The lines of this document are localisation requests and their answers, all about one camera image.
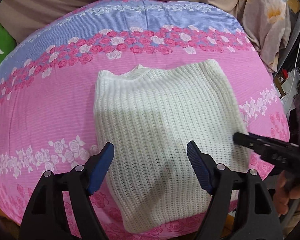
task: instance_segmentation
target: white knit sweater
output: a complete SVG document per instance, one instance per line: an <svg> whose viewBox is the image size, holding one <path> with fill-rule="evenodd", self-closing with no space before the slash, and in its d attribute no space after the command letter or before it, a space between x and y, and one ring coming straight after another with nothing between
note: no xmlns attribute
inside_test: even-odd
<svg viewBox="0 0 300 240"><path fill-rule="evenodd" d="M207 210L210 196L188 160L189 141L216 163L248 169L247 150L232 141L247 131L215 60L171 70L139 66L120 76L101 71L94 115L99 147L115 147L107 183L131 233Z"/></svg>

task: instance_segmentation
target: white cord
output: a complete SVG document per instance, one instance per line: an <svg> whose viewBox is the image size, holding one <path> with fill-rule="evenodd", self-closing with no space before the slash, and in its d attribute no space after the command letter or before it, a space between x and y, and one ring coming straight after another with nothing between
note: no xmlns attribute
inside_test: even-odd
<svg viewBox="0 0 300 240"><path fill-rule="evenodd" d="M300 40L299 40L298 52L297 52L297 57L296 57L296 62L295 62L295 68L294 68L294 77L293 77L293 79L292 79L291 88L289 89L289 92L288 92L288 94L287 94L287 99L286 99L286 101L284 102L284 105L283 105L283 107L285 107L285 104L286 104L286 102L288 101L288 98L289 98L290 92L291 92L291 90L292 90L292 87L293 87L293 85L294 85L294 81L295 81L295 74L296 74L296 67L297 67L297 61L298 61L298 56L299 56L299 51L300 51Z"/></svg>

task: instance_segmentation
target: metal screw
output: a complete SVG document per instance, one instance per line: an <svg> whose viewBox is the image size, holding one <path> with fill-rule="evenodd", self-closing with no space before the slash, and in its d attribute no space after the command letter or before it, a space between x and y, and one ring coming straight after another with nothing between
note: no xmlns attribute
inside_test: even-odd
<svg viewBox="0 0 300 240"><path fill-rule="evenodd" d="M83 169L84 169L83 165L77 165L77 166L75 166L75 170L76 171L83 171Z"/></svg>
<svg viewBox="0 0 300 240"><path fill-rule="evenodd" d="M251 169L249 172L253 176L256 176L258 174L258 171L256 171L255 169Z"/></svg>
<svg viewBox="0 0 300 240"><path fill-rule="evenodd" d="M45 171L45 172L43 173L43 176L44 176L44 177L50 177L51 174L52 174L51 171Z"/></svg>
<svg viewBox="0 0 300 240"><path fill-rule="evenodd" d="M217 164L217 169L220 170L220 171L223 171L226 169L226 166L223 165L223 164Z"/></svg>

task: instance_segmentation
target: human hand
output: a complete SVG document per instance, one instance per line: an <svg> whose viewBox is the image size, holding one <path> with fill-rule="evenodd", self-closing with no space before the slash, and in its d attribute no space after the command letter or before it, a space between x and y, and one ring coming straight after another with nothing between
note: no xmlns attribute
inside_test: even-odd
<svg viewBox="0 0 300 240"><path fill-rule="evenodd" d="M286 215L288 213L288 202L289 199L299 199L300 198L300 185L294 187L289 193L286 192L284 186L287 182L285 178L285 172L283 171L279 175L279 179L276 185L276 192L273 195L273 202L279 216Z"/></svg>

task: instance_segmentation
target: floral fabric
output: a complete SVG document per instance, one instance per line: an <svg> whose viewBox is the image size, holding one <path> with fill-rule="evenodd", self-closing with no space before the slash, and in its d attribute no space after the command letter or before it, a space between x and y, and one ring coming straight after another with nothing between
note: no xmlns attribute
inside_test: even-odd
<svg viewBox="0 0 300 240"><path fill-rule="evenodd" d="M291 30L286 0L239 0L237 19L267 70L276 72L278 51L287 46Z"/></svg>
<svg viewBox="0 0 300 240"><path fill-rule="evenodd" d="M248 130L288 141L287 120L262 61L237 20L213 6L101 0L33 33L0 65L0 208L21 223L44 171L68 172L98 154L103 146L96 140L93 102L100 70L169 69L210 58L226 74ZM272 169L256 154L250 167L263 178ZM115 240L181 236L196 231L204 216L131 234L105 182L90 200ZM79 236L68 194L64 204L71 232Z"/></svg>

